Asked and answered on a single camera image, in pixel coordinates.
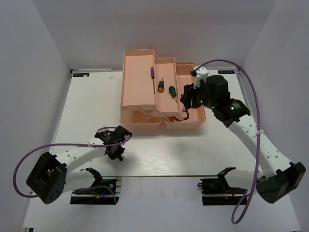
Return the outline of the large brown hex key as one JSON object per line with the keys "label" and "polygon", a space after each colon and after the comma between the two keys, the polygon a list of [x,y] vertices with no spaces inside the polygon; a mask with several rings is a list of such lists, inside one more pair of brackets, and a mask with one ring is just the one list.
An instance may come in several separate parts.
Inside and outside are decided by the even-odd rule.
{"label": "large brown hex key", "polygon": [[185,116],[183,116],[183,120],[188,120],[190,115],[188,112],[188,109],[186,109],[185,107],[183,108],[183,112],[185,112]]}

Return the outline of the green stubby screwdriver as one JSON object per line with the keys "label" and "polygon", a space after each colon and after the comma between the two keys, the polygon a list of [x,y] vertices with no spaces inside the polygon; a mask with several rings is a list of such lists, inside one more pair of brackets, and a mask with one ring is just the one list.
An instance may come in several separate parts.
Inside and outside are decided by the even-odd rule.
{"label": "green stubby screwdriver", "polygon": [[176,88],[174,86],[170,86],[169,87],[169,93],[171,95],[171,97],[175,100],[175,102],[177,103],[177,91]]}

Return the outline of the medium brown hex key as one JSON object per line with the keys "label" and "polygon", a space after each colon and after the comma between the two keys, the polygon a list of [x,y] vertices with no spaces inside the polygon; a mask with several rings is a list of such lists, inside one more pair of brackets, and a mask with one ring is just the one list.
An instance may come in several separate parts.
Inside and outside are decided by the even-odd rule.
{"label": "medium brown hex key", "polygon": [[175,116],[170,116],[169,117],[169,120],[170,120],[170,122],[173,122],[173,121],[181,121],[181,119],[179,119],[178,117],[175,117]]}

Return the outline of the green orange screwdriver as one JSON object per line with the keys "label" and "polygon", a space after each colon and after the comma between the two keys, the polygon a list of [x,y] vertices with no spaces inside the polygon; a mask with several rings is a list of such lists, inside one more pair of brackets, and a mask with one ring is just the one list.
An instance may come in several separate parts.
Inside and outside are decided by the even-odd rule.
{"label": "green orange screwdriver", "polygon": [[163,81],[163,78],[161,78],[161,80],[159,81],[157,90],[158,90],[159,93],[162,93],[164,91],[164,81]]}

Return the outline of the pink plastic toolbox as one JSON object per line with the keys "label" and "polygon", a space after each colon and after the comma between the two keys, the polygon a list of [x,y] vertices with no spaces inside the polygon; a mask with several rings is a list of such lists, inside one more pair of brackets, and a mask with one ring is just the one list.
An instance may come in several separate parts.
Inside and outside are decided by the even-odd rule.
{"label": "pink plastic toolbox", "polygon": [[154,49],[125,50],[120,123],[131,131],[198,129],[204,108],[186,110],[180,101],[195,65],[160,58]]}

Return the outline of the blue handled screwdriver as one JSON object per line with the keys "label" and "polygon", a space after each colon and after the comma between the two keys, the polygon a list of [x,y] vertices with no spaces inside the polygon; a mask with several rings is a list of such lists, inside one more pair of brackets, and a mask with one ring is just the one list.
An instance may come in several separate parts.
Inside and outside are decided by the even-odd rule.
{"label": "blue handled screwdriver", "polygon": [[152,83],[153,83],[153,91],[155,94],[155,69],[154,67],[150,68],[150,74],[151,74],[151,79],[152,79]]}

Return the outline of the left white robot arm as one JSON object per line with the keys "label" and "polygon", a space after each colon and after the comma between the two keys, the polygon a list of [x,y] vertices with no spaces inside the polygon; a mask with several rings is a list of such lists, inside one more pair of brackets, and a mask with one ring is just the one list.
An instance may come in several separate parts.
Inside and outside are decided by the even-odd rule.
{"label": "left white robot arm", "polygon": [[122,126],[105,127],[96,131],[94,137],[84,144],[70,144],[71,150],[58,154],[43,153],[30,172],[26,184],[44,204],[51,204],[62,193],[86,194],[112,191],[104,184],[103,176],[89,163],[107,155],[110,159],[123,160],[124,144],[132,132]]}

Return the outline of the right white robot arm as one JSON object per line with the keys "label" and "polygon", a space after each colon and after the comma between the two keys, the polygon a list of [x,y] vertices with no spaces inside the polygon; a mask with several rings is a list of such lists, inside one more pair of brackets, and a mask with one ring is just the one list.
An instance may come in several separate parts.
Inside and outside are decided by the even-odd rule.
{"label": "right white robot arm", "polygon": [[256,190],[268,203],[275,203],[299,186],[306,168],[293,163],[258,130],[250,110],[240,100],[230,97],[227,89],[210,92],[205,85],[185,85],[180,101],[187,109],[205,106],[233,132],[259,163],[263,177],[256,181]]}

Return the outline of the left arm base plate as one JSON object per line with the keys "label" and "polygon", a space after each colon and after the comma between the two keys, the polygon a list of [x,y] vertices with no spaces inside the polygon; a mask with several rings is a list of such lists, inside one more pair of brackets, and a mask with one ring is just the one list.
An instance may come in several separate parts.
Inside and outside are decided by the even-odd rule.
{"label": "left arm base plate", "polygon": [[120,177],[103,177],[101,182],[94,182],[94,186],[106,186],[114,194],[106,188],[96,188],[83,191],[81,193],[71,194],[71,205],[116,205],[121,194],[122,179]]}

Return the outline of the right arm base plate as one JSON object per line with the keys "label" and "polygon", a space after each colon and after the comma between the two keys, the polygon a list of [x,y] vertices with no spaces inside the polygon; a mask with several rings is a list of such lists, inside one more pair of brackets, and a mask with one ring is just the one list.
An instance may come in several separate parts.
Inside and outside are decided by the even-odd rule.
{"label": "right arm base plate", "polygon": [[235,206],[246,191],[225,185],[218,178],[200,179],[197,188],[201,190],[203,206]]}

